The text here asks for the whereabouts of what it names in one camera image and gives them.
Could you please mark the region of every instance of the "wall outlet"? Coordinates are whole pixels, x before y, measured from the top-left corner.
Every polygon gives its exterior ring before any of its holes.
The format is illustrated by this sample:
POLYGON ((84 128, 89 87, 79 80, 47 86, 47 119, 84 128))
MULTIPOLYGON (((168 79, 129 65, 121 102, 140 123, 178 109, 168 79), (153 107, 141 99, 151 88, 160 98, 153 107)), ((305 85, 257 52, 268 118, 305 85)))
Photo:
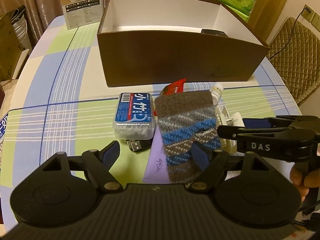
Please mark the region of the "wall outlet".
POLYGON ((308 5, 305 5, 304 8, 308 8, 310 12, 307 10, 303 10, 303 13, 301 14, 301 16, 305 18, 308 22, 311 22, 311 20, 313 19, 313 16, 315 15, 315 11, 312 10, 308 5))
POLYGON ((320 16, 317 13, 313 17, 311 24, 320 31, 320 16))

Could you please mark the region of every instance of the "wall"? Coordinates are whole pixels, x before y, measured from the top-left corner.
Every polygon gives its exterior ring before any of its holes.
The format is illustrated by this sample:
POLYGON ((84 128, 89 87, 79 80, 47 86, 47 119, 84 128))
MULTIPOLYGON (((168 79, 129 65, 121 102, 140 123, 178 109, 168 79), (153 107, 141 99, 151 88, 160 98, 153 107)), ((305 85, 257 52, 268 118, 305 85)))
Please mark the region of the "wall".
MULTIPOLYGON (((269 37, 267 38, 267 43, 269 44, 273 37, 276 35, 277 31, 279 30, 282 23, 285 21, 287 17, 294 17, 296 18, 298 14, 302 11, 304 5, 307 4, 310 6, 316 13, 320 14, 320 0, 287 0, 282 12, 273 27, 269 37)), ((310 22, 308 22, 303 17, 299 18, 299 22, 309 28, 314 34, 316 34, 320 38, 320 32, 314 28, 310 22)))
MULTIPOLYGON (((310 6, 316 13, 320 14, 320 0, 287 0, 275 26, 267 38, 268 44, 272 41, 286 18, 290 16, 296 18, 302 11, 305 4, 310 6)), ((301 16, 299 18, 299 22, 309 28, 320 38, 320 32, 314 28, 310 22, 301 16)), ((315 115, 320 117, 320 88, 318 88, 301 106, 299 106, 299 108, 303 115, 315 115)))

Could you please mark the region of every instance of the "knitted glove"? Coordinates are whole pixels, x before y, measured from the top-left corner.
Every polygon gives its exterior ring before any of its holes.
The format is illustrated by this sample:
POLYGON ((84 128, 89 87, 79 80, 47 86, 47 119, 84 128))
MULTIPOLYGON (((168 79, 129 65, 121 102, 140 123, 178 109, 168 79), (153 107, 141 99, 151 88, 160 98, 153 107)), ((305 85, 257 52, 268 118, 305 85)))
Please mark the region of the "knitted glove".
POLYGON ((221 146, 211 93, 203 90, 159 96, 155 105, 170 181, 192 182, 201 172, 191 156, 192 143, 198 141, 210 150, 221 146))

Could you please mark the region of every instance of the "checkered tablecloth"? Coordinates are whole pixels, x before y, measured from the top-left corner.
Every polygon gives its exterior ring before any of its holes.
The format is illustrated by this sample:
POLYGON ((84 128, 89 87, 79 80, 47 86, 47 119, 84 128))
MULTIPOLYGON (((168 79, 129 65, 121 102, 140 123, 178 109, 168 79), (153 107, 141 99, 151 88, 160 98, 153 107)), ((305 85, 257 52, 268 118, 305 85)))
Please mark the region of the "checkered tablecloth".
MULTIPOLYGON (((34 48, 12 97, 3 145, 1 204, 6 230, 16 224, 12 190, 55 152, 80 155, 115 140, 112 121, 122 92, 156 96, 166 84, 109 88, 102 69, 97 29, 91 24, 67 30, 57 17, 34 48)), ((300 114, 281 78, 265 58, 248 82, 225 82, 220 104, 229 113, 262 118, 300 114)), ((186 83, 185 90, 210 89, 212 82, 186 83)), ((149 151, 121 154, 110 172, 121 183, 140 183, 149 151)))

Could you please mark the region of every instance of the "finger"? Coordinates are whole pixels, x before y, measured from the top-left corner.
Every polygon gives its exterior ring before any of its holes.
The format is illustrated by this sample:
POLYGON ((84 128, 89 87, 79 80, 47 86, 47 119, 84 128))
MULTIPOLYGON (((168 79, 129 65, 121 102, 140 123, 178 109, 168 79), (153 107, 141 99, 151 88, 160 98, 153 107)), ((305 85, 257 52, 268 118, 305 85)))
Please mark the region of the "finger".
POLYGON ((295 165, 291 168, 290 171, 290 180, 295 185, 300 185, 302 183, 302 172, 297 170, 295 165))
POLYGON ((310 172, 305 177, 303 184, 306 187, 320 187, 320 169, 310 172))
POLYGON ((301 198, 305 197, 308 193, 309 193, 309 188, 306 187, 305 185, 301 184, 301 185, 296 185, 293 184, 299 191, 301 198))

